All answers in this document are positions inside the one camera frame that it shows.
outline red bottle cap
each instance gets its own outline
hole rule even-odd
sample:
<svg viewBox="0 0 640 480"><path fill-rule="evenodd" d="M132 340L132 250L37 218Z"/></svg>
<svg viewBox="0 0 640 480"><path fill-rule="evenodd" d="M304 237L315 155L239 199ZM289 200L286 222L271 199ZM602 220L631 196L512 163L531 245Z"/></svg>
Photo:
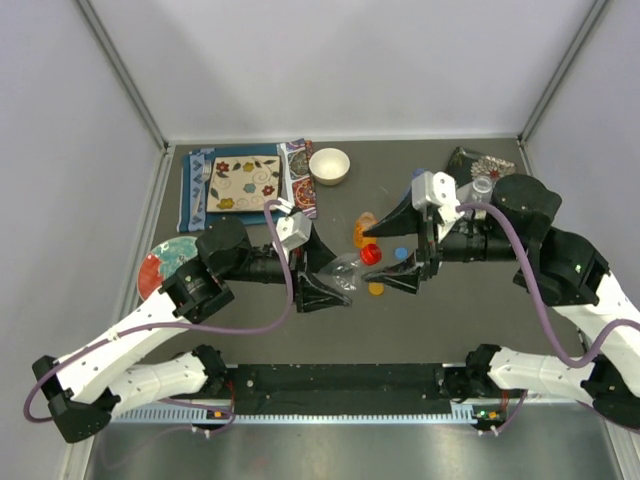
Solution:
<svg viewBox="0 0 640 480"><path fill-rule="evenodd" d="M375 265L382 258L382 251L375 243L365 245L360 250L360 260L367 266Z"/></svg>

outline gray table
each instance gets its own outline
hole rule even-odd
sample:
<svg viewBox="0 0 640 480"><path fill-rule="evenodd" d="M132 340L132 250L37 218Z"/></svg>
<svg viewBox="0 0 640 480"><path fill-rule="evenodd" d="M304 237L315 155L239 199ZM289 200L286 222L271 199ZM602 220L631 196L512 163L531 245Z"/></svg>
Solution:
<svg viewBox="0 0 640 480"><path fill-rule="evenodd" d="M318 186L315 224L321 238L337 254L354 251L357 217L369 210L382 218L397 204L416 168L442 170L459 145L513 161L524 172L516 142L509 139L316 144L316 149L333 146L344 150L352 165L342 184ZM196 146L176 149L154 244L176 236L178 160L193 148ZM248 230L254 244L269 241L265 226ZM386 261L395 263L393 248L413 249L416 239L380 239L379 245ZM284 327L266 336L203 337L187 332L164 344L149 360L164 360L201 343L220 349L229 363L462 362L480 343L550 354L530 297L511 283L516 270L515 264L445 264L417 296L387 288L382 296L373 297L365 290L354 296L351 308L292 315ZM283 309L282 286L231 283L231 288L236 301L207 324L265 325ZM569 353L580 353L575 327L556 315L552 321Z"/></svg>

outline fork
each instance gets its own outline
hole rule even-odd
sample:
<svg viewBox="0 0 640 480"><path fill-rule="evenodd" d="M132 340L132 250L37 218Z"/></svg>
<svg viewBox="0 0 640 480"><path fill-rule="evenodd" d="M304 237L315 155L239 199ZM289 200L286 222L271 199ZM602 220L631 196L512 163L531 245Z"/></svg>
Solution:
<svg viewBox="0 0 640 480"><path fill-rule="evenodd" d="M202 187L198 191L198 195L196 196L196 201L193 204L193 209L191 210L191 216L194 216L198 213L198 207L200 206L200 197L202 196L202 192L204 191L207 182L211 179L211 172L213 172L213 163L212 162L204 162L202 165Z"/></svg>

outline robotic arm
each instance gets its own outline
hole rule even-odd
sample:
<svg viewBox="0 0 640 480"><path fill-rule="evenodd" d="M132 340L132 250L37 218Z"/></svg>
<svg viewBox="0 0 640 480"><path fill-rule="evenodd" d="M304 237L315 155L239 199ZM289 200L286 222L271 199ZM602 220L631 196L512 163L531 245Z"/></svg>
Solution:
<svg viewBox="0 0 640 480"><path fill-rule="evenodd" d="M284 208L288 215L278 221L276 231L293 280L298 312L350 305L348 297L314 275L335 255L319 239L311 220L297 209ZM211 328L199 324L234 299L226 280L284 284L285 274L274 246L252 247L244 225L234 217L212 224L198 238L196 247L197 257L178 268L108 331L75 352L57 359L44 356L33 364L33 372L41 380L60 363L87 350L42 384L52 418L67 442L94 435L112 418L140 405L178 394L213 395L222 388L226 367L210 346L200 346L160 365L136 364L183 332L180 327ZM257 330L267 332L274 326ZM119 332L132 329L131 334L119 336ZM104 346L91 350L90 346L98 343Z"/></svg>
<svg viewBox="0 0 640 480"><path fill-rule="evenodd" d="M495 185L491 204L512 225L516 240L527 250L533 283L540 291L539 315L552 307L573 322L593 342L616 319L640 322L640 312L622 291L607 261L583 237L552 226L562 203L538 180L511 175ZM439 172L425 172L412 182L411 193L365 236L418 235L418 248L404 262L369 273L365 280L409 293L438 273L443 262L511 261L514 249L494 218L464 219L455 183ZM514 283L528 288L526 272ZM556 351L555 335L546 331ZM640 427L640 332L623 326L613 330L591 362L515 352L497 345L481 345L466 361L466 382L459 379L444 391L452 397L483 396L501 390L526 389L568 397L608 419Z"/></svg>

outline round plate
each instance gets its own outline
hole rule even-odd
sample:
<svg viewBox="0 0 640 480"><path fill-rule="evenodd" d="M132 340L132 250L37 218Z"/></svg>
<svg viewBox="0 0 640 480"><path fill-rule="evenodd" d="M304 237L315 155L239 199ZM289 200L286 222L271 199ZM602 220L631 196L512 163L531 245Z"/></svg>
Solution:
<svg viewBox="0 0 640 480"><path fill-rule="evenodd" d="M149 298L178 267L197 254L196 237L175 237L151 250L138 269L140 298Z"/></svg>

